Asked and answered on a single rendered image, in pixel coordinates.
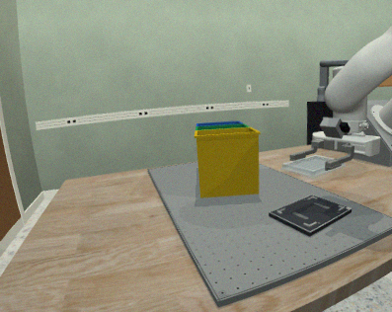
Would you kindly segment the green bin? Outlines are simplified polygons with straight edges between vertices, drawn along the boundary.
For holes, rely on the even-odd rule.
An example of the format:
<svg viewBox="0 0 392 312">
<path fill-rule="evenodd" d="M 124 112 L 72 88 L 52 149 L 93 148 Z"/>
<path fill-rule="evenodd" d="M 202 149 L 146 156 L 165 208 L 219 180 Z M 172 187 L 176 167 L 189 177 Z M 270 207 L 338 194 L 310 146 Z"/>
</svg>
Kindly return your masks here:
<svg viewBox="0 0 392 312">
<path fill-rule="evenodd" d="M 235 128 L 241 128 L 241 127 L 245 127 L 246 124 L 224 124 L 224 125 L 208 125 L 208 126 L 196 126 L 196 130 L 209 130 L 209 129 L 224 129 L 224 128 L 231 128 L 231 127 L 235 127 Z"/>
</svg>

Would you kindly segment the yellow recycle bin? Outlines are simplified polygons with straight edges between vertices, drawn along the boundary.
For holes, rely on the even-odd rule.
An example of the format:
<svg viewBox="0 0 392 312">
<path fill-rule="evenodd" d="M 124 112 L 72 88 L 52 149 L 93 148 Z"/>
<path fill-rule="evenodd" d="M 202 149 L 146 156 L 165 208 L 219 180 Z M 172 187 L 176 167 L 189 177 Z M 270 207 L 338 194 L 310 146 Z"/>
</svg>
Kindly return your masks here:
<svg viewBox="0 0 392 312">
<path fill-rule="evenodd" d="M 200 197 L 259 193 L 259 134 L 250 127 L 196 130 Z"/>
</svg>

